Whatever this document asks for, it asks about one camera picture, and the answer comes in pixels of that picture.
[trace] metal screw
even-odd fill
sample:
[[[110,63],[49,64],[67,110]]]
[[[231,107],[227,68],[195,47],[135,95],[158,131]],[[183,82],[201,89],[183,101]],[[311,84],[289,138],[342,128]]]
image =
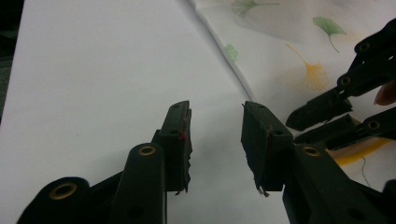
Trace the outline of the metal screw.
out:
[[[77,190],[77,185],[75,183],[66,182],[54,188],[49,193],[49,197],[53,200],[62,200],[74,194],[76,190]]]
[[[364,42],[364,43],[359,45],[359,51],[360,52],[364,52],[364,51],[366,51],[369,48],[370,48],[370,43],[369,42]]]
[[[138,151],[141,156],[149,156],[155,153],[155,147],[141,147]]]
[[[379,122],[376,120],[372,120],[369,122],[368,126],[369,126],[369,129],[376,130],[379,128]]]
[[[348,85],[349,83],[350,83],[350,77],[343,77],[343,78],[341,79],[341,85],[346,86],[346,85]]]
[[[308,156],[320,156],[320,152],[314,147],[303,147],[303,151]]]

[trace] yellow leaf print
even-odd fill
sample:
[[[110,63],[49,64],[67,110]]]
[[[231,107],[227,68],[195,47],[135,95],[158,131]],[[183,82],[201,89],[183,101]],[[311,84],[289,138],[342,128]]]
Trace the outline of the yellow leaf print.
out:
[[[305,77],[302,78],[304,85],[314,91],[321,91],[329,83],[327,79],[327,73],[323,70],[321,63],[317,62],[315,64],[308,63],[304,60],[303,56],[294,49],[291,45],[286,44],[289,49],[291,49],[305,64]]]
[[[387,138],[371,138],[349,147],[328,152],[334,158],[335,162],[342,166],[367,156],[391,141]]]

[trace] white surface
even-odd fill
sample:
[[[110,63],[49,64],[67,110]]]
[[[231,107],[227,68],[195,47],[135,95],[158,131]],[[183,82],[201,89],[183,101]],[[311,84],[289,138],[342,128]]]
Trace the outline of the white surface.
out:
[[[168,106],[190,100],[191,185],[169,223],[288,223],[239,142],[247,99],[185,1],[25,1],[0,129],[0,223],[49,182],[122,170]]]
[[[191,1],[250,98],[270,108],[283,123],[293,110],[334,88],[337,78],[351,65],[356,44],[396,18],[396,1],[392,0]],[[242,5],[248,9],[252,3],[258,5],[248,10],[245,16],[235,10],[235,6],[241,8]],[[345,31],[345,34],[331,37],[338,52],[326,33],[314,24],[315,17],[331,19]],[[234,59],[225,50],[229,45],[237,51]],[[302,58],[287,45],[296,49]],[[322,89],[309,89],[302,82],[307,77],[302,59],[311,65],[321,64],[319,71],[325,72],[328,80],[322,83],[323,86],[319,85]],[[364,121],[395,106],[373,105],[377,91],[349,98],[353,118]],[[394,148],[396,142],[393,141],[366,157],[364,173],[373,189],[382,191],[386,181],[395,178]],[[356,161],[342,168],[350,178],[366,185],[361,173],[362,162]]]

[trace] black part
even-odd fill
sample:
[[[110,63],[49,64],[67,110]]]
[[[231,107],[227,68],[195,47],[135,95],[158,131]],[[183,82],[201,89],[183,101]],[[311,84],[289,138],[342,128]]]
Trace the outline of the black part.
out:
[[[283,189],[283,162],[292,138],[289,130],[267,107],[246,101],[241,142],[258,190]]]
[[[296,223],[388,223],[325,150],[297,145],[292,161],[290,171],[310,209],[309,221]]]
[[[383,207],[390,218],[390,223],[396,223],[396,179],[392,179],[385,184],[381,196]]]
[[[73,194],[57,200],[50,197],[53,190],[68,183],[77,186]],[[18,223],[81,223],[81,216],[85,214],[85,199],[89,188],[88,182],[79,177],[64,177],[53,181],[38,192],[24,210]]]
[[[394,44],[396,36],[396,19],[389,21],[382,30],[374,35],[366,37],[359,42],[354,50],[363,59],[370,59],[378,52],[387,49],[389,45]]]
[[[192,153],[190,125],[189,101],[171,105],[162,128],[151,140],[164,149],[167,191],[188,191]]]
[[[143,148],[154,148],[154,152],[142,155]],[[166,223],[164,169],[160,145],[147,143],[134,147],[128,155],[108,222]]]
[[[303,131],[312,125],[330,120],[349,111],[352,111],[352,104],[348,99],[342,98],[339,90],[334,88],[293,111],[286,121],[286,126],[297,131]]]
[[[371,136],[396,140],[396,107],[371,116],[363,122],[364,131]]]
[[[324,124],[316,129],[302,133],[294,139],[296,144],[322,143],[329,150],[336,150],[342,147],[355,144],[369,136],[362,125],[350,115],[345,115],[340,119]]]
[[[295,177],[290,176],[285,183],[282,200],[290,224],[308,223],[311,209]]]
[[[373,59],[350,69],[337,79],[344,98],[360,96],[396,78],[396,44],[388,46]]]
[[[87,210],[83,218],[83,223],[107,223],[121,176],[122,172],[90,188],[90,193],[86,202]]]

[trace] leaf print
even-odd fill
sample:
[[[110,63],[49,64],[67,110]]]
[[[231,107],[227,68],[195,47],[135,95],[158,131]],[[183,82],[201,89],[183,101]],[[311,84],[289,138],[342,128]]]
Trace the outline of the leaf print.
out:
[[[331,19],[323,18],[323,17],[315,17],[313,19],[314,24],[320,29],[322,29],[327,36],[329,37],[330,43],[332,44],[332,47],[339,53],[338,49],[334,46],[332,43],[331,36],[332,35],[346,35],[347,32],[345,32],[337,23],[332,21]]]
[[[366,164],[366,158],[361,157],[361,159],[363,160],[363,166],[361,167],[361,175],[363,175],[364,181],[366,181],[367,186],[370,188],[371,185],[369,183],[369,181],[366,178],[366,175],[364,174],[364,165]]]
[[[249,10],[256,6],[262,5],[279,5],[279,3],[264,3],[257,4],[254,0],[236,0],[232,3],[233,13],[244,18],[246,17]]]
[[[392,140],[386,138],[372,138],[350,147],[329,151],[329,153],[334,158],[334,161],[337,162],[339,166],[342,166],[358,161],[390,142],[392,142]]]
[[[289,49],[296,53],[297,56],[305,64],[306,73],[305,77],[302,78],[302,82],[304,83],[304,85],[310,90],[323,90],[324,87],[329,83],[329,80],[327,79],[327,73],[323,70],[323,66],[321,65],[321,63],[308,63],[304,60],[303,56],[301,56],[301,54],[291,45],[286,44],[286,46],[288,46]]]
[[[225,48],[225,52],[227,55],[235,62],[236,56],[238,56],[238,51],[232,46],[232,45],[227,45]]]

